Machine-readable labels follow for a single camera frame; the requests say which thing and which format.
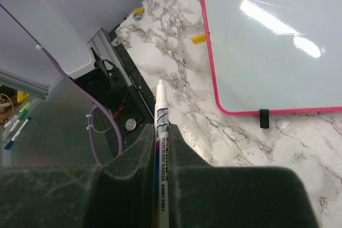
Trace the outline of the yellow marker cap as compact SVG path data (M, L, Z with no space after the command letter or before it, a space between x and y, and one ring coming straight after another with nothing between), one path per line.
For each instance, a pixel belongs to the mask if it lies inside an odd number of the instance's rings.
M198 43L204 42L204 41L206 41L206 34L203 33L200 35L196 35L196 36L191 38L191 41L193 42L193 44L198 44Z

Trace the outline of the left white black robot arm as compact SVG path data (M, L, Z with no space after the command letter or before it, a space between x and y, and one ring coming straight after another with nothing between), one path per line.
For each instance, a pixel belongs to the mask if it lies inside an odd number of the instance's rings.
M1 8L94 104L112 110L124 106L126 76L103 30L83 42L49 0L1 0Z

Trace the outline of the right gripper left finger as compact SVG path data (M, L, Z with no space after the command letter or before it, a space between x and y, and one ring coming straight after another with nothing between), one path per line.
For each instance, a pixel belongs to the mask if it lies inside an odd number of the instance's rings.
M151 227L154 127L108 164L1 169L1 227Z

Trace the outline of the pink framed whiteboard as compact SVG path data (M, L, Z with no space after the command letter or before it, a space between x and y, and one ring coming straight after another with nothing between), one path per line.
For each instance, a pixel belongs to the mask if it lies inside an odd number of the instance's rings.
M220 111L341 111L341 0L200 2Z

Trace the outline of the white yellow whiteboard marker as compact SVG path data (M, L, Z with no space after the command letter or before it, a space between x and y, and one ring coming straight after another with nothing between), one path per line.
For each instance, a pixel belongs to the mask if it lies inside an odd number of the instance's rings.
M154 138L156 146L154 172L154 227L169 227L168 204L168 145L169 117L166 86L159 79L154 108Z

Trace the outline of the green capped marker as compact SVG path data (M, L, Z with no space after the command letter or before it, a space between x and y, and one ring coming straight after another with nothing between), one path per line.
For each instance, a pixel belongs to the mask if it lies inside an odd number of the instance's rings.
M5 141L6 138L12 133L17 125L26 117L30 105L32 104L32 101L29 101L25 103L25 105L22 107L22 109L19 111L18 114L15 114L12 118L10 118L9 121L7 121L4 125L4 131L2 134L2 141Z

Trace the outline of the yellow clamp with bolt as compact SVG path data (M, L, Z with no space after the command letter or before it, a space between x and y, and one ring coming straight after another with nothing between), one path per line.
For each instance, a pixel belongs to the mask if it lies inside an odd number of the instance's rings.
M144 6L140 5L139 7L135 8L133 10L133 19L136 21L139 21L142 19L143 15L144 15Z

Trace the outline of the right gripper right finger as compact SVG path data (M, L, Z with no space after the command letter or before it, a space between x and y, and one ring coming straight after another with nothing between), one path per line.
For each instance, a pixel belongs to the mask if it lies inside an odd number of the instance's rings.
M170 227L318 227L299 177L281 167L212 167L169 129Z

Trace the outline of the blue capped marker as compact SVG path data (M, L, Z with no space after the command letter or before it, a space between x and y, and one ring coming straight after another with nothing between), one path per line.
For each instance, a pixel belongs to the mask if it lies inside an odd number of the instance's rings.
M31 117L26 118L24 123L21 125L21 127L18 129L18 131L14 134L14 136L10 139L10 141L5 145L4 149L9 150L12 145L14 144L15 140L19 137L19 135L22 133L24 127L27 125L27 123L31 120Z

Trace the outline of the aluminium rail frame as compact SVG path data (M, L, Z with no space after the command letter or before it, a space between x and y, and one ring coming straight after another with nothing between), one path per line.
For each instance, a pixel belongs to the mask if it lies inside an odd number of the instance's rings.
M61 79L62 75L45 53L37 54L34 64L29 63L25 56L17 59L1 57L1 84L7 87L44 98ZM99 67L74 79L74 82L85 91L89 90L93 97L110 88L110 81Z

